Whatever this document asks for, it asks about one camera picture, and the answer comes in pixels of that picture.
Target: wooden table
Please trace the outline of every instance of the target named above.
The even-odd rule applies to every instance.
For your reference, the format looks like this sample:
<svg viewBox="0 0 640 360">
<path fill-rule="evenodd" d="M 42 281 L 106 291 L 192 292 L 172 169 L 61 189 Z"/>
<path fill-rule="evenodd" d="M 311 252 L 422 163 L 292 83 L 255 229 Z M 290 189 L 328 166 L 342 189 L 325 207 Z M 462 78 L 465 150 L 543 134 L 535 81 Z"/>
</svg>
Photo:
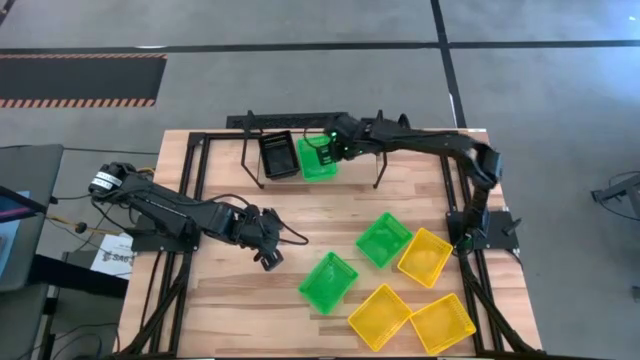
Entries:
<svg viewBox="0 0 640 360">
<path fill-rule="evenodd" d="M 158 184 L 178 190 L 188 133 L 165 132 L 154 179 Z M 484 130 L 470 130 L 469 134 L 488 141 Z M 348 185 L 349 179 L 344 184 L 274 185 L 260 190 L 240 167 L 241 149 L 242 141 L 238 140 L 212 142 L 203 198 L 234 193 L 260 207 L 273 207 L 288 225 L 308 236 L 310 244 L 304 247 L 281 244 L 285 260 L 267 273 L 252 262 L 252 251 L 203 238 L 193 258 L 178 355 L 425 356 L 409 322 L 380 352 L 374 353 L 349 327 L 347 317 L 382 283 L 388 283 L 414 311 L 452 292 L 465 302 L 454 257 L 449 259 L 435 287 L 427 289 L 397 270 L 399 256 L 391 266 L 379 270 L 354 246 L 358 236 L 385 211 L 394 214 L 413 232 L 425 227 L 448 239 L 444 218 L 448 203 L 439 157 L 409 151 L 390 153 L 387 172 L 377 190 L 371 185 Z M 248 149 L 247 164 L 257 169 L 257 142 L 251 141 Z M 193 194 L 199 158 L 196 150 L 188 194 Z M 457 171 L 453 162 L 451 165 L 457 202 L 461 205 Z M 341 162 L 339 166 L 349 165 Z M 360 166 L 371 169 L 376 165 L 375 161 L 365 161 Z M 368 170 L 363 173 L 366 174 L 362 176 L 370 176 Z M 351 181 L 363 182 L 360 177 Z M 491 193 L 490 208 L 504 206 L 502 189 L 498 186 Z M 328 251 L 345 259 L 360 277 L 332 314 L 322 316 L 298 294 L 297 287 Z M 498 308 L 525 341 L 539 348 L 520 266 L 504 251 L 489 250 L 485 254 Z M 119 327 L 123 346 L 138 331 L 154 259 L 155 254 L 150 253 L 135 260 Z M 161 271 L 162 265 L 156 274 L 148 314 L 157 303 Z M 478 307 L 485 347 L 491 349 L 486 316 L 479 303 Z M 165 320 L 161 350 L 167 348 L 172 312 L 170 309 Z M 471 338 L 449 348 L 445 354 L 473 354 Z"/>
</svg>

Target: green plastic basket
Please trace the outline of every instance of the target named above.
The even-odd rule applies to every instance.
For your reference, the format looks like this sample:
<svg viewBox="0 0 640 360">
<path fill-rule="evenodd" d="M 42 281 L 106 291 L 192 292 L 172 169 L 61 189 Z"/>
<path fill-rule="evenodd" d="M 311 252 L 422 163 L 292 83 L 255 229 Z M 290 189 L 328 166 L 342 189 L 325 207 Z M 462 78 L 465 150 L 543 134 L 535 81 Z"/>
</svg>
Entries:
<svg viewBox="0 0 640 360">
<path fill-rule="evenodd" d="M 384 213 L 356 241 L 356 246 L 379 269 L 389 265 L 413 234 L 390 213 Z"/>
<path fill-rule="evenodd" d="M 329 252 L 298 287 L 298 291 L 323 315 L 338 305 L 358 278 L 358 273 Z"/>
<path fill-rule="evenodd" d="M 329 138 L 322 136 L 308 137 L 309 143 L 313 146 L 322 146 L 329 143 Z M 300 158 L 300 168 L 302 177 L 308 182 L 317 182 L 331 179 L 338 173 L 338 165 L 330 163 L 320 165 L 316 149 L 307 144 L 303 139 L 298 139 L 298 157 Z"/>
</svg>

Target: black floor mat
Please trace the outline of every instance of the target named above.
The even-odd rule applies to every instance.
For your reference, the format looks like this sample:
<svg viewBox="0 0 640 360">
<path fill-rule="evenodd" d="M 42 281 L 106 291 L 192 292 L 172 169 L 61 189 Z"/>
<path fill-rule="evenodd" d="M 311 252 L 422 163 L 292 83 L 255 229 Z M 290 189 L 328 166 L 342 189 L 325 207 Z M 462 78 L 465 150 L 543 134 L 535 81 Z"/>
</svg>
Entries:
<svg viewBox="0 0 640 360">
<path fill-rule="evenodd" d="M 251 129 L 305 129 L 324 128 L 327 121 L 345 112 L 308 113 L 308 114 L 270 114 L 255 115 Z M 227 116 L 227 129 L 243 129 L 246 115 Z"/>
<path fill-rule="evenodd" d="M 0 108 L 148 107 L 164 54 L 0 55 Z"/>
</svg>

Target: yellow bin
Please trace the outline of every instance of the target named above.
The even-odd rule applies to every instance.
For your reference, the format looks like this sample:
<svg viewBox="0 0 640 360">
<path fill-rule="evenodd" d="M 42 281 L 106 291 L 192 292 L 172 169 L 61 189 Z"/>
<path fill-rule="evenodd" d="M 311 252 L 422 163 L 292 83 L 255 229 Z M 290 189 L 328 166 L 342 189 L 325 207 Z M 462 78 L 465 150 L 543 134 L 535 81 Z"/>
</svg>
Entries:
<svg viewBox="0 0 640 360">
<path fill-rule="evenodd" d="M 369 345 L 379 351 L 411 316 L 411 309 L 389 285 L 382 284 L 347 321 Z"/>
<path fill-rule="evenodd" d="M 453 246 L 421 228 L 398 263 L 398 269 L 413 280 L 431 288 L 436 283 Z"/>
<path fill-rule="evenodd" d="M 410 319 L 429 355 L 439 354 L 476 332 L 469 314 L 455 294 L 427 305 Z"/>
</svg>

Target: white label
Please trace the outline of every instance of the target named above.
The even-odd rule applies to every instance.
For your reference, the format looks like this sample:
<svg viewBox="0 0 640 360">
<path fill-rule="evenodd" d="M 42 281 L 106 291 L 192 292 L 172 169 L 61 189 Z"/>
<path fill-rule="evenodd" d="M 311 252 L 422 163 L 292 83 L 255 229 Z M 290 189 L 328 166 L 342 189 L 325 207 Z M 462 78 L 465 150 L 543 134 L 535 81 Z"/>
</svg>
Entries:
<svg viewBox="0 0 640 360">
<path fill-rule="evenodd" d="M 93 181 L 91 182 L 94 185 L 98 185 L 98 186 L 102 186 L 103 188 L 107 189 L 107 190 L 111 190 L 111 188 L 113 187 L 113 184 L 108 182 L 108 181 L 104 181 L 98 178 L 94 178 Z"/>
<path fill-rule="evenodd" d="M 106 181 L 114 184 L 115 186 L 122 185 L 122 180 L 118 179 L 115 176 L 109 175 L 107 173 L 103 173 L 102 171 L 98 171 L 98 174 L 96 174 L 96 178 L 99 178 L 99 179 L 102 179 L 102 180 L 106 180 Z"/>
</svg>

